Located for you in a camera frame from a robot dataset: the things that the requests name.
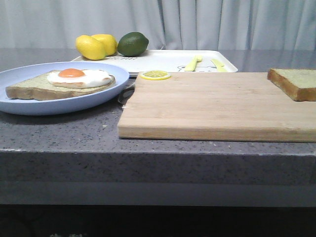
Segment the fried egg toy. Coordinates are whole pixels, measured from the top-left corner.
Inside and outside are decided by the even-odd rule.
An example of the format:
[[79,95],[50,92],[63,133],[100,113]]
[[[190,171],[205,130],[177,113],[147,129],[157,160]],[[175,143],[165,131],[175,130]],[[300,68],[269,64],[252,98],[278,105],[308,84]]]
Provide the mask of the fried egg toy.
[[105,71],[74,68],[51,71],[47,80],[54,86],[79,89],[105,86],[115,82],[115,78]]

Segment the toast bread slice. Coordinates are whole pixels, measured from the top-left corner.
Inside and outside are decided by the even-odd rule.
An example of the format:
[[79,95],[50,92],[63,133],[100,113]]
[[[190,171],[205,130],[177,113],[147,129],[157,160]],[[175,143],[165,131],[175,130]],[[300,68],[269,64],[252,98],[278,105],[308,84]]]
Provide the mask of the toast bread slice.
[[316,71],[312,69],[270,69],[267,79],[293,101],[316,101]]
[[111,88],[116,80],[113,75],[104,79],[101,86],[85,87],[83,85],[72,85],[70,83],[51,83],[47,79],[49,73],[44,73],[31,79],[27,79],[5,88],[10,99],[24,100],[56,100],[93,94]]

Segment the light blue round plate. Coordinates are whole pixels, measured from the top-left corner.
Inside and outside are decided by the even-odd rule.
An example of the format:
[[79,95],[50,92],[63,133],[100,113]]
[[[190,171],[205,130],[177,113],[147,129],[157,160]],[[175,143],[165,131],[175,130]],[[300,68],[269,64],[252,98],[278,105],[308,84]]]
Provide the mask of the light blue round plate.
[[[100,69],[113,75],[116,79],[116,84],[101,92],[58,100],[38,101],[9,99],[6,95],[5,88],[12,84],[52,70],[63,70],[67,68]],[[10,114],[27,116],[45,116],[76,112],[95,107],[116,97],[127,85],[128,79],[129,72],[125,69],[96,62],[54,62],[14,68],[0,73],[0,110]]]

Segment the white rectangular tray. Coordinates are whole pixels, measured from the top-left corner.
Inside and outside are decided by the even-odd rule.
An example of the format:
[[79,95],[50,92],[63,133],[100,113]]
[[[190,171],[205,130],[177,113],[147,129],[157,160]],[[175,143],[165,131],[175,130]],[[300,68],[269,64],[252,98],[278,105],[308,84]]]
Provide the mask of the white rectangular tray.
[[146,50],[137,57],[125,57],[117,53],[97,62],[122,67],[131,76],[136,76],[139,72],[150,70],[183,72],[195,56],[202,58],[196,65],[196,72],[217,72],[213,59],[220,61],[226,72],[238,71],[220,52],[212,50]]

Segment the yellow lemon slice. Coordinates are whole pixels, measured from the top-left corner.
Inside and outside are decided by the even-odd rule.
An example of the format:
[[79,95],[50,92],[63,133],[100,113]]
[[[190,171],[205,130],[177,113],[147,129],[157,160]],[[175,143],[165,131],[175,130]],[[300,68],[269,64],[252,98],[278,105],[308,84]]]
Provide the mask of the yellow lemon slice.
[[140,73],[140,77],[147,80],[165,80],[171,77],[171,74],[163,70],[151,70]]

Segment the wooden cutting board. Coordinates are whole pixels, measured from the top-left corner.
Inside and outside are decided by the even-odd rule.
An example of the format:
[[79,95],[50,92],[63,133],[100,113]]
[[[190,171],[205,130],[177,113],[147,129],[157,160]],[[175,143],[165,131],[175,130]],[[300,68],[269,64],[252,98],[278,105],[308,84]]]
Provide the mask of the wooden cutting board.
[[121,138],[314,142],[315,102],[295,102],[266,73],[137,77],[118,122]]

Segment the green lime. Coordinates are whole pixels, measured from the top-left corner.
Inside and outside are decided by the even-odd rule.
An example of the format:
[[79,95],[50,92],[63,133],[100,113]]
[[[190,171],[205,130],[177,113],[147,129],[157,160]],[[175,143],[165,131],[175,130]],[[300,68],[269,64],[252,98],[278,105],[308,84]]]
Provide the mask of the green lime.
[[130,32],[118,42],[117,51],[123,56],[135,57],[144,53],[149,40],[140,32]]

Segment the yellow plastic knife right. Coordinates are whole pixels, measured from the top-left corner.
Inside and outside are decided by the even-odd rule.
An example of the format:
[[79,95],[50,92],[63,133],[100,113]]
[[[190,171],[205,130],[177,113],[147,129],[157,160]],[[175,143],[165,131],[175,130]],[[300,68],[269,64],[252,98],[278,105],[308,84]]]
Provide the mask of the yellow plastic knife right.
[[215,65],[217,72],[227,72],[225,69],[225,64],[218,59],[211,59],[211,62]]

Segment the rear yellow lemon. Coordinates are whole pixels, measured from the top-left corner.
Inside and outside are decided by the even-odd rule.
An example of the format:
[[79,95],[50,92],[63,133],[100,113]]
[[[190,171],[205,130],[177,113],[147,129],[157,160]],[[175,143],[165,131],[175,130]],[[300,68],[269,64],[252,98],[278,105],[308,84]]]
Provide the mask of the rear yellow lemon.
[[92,35],[92,37],[104,45],[107,56],[113,56],[117,53],[118,42],[113,35],[96,34]]

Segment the front yellow lemon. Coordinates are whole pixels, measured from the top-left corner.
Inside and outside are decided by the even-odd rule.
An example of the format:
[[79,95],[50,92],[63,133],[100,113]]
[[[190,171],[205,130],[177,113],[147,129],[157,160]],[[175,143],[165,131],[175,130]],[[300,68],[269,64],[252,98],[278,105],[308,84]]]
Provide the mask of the front yellow lemon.
[[77,51],[90,60],[102,60],[106,57],[105,46],[102,42],[88,35],[81,35],[75,41]]

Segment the white curtain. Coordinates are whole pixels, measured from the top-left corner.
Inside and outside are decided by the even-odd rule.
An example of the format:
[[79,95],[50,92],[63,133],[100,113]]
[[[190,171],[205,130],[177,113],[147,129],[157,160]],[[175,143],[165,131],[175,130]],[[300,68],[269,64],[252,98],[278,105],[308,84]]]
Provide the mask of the white curtain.
[[80,35],[141,32],[151,49],[310,50],[313,0],[3,0],[2,48],[73,48]]

